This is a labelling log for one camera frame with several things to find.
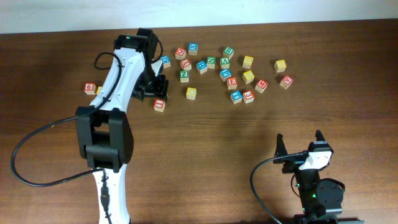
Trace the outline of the red I block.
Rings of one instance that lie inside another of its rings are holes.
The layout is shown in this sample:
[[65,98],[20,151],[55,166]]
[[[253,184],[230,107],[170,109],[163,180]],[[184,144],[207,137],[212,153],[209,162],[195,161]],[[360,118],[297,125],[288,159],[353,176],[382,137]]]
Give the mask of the red I block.
[[164,100],[156,99],[154,102],[154,110],[158,112],[164,112],[165,105],[166,103]]

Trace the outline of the yellow C block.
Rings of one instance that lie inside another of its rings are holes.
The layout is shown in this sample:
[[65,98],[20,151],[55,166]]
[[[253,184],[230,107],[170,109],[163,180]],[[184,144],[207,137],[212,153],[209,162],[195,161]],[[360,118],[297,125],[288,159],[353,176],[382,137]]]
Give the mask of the yellow C block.
[[197,89],[196,88],[192,88],[192,87],[188,87],[187,88],[187,92],[186,92],[186,97],[189,100],[194,100],[196,98],[197,95]]

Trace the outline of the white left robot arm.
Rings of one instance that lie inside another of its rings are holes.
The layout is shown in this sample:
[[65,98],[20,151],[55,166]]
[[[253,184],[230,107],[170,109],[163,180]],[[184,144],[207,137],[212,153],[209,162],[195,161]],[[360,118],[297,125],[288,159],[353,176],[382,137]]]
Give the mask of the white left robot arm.
[[119,35],[113,62],[99,95],[75,114],[80,155],[95,177],[100,223],[130,223],[125,176],[134,138],[127,119],[131,98],[168,98],[163,62],[155,56],[160,40],[151,29]]

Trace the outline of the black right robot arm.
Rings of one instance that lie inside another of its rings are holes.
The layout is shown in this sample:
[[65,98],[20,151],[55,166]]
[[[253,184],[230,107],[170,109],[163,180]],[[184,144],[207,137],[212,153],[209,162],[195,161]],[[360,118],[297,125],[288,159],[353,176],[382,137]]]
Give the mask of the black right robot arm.
[[338,219],[343,212],[345,185],[335,179],[320,178],[319,172],[329,166],[334,150],[321,131],[316,131],[315,137],[306,151],[289,154],[283,135],[277,135],[275,163],[283,165],[284,174],[294,175],[302,204],[303,213],[294,216],[294,223],[364,223],[357,218]]

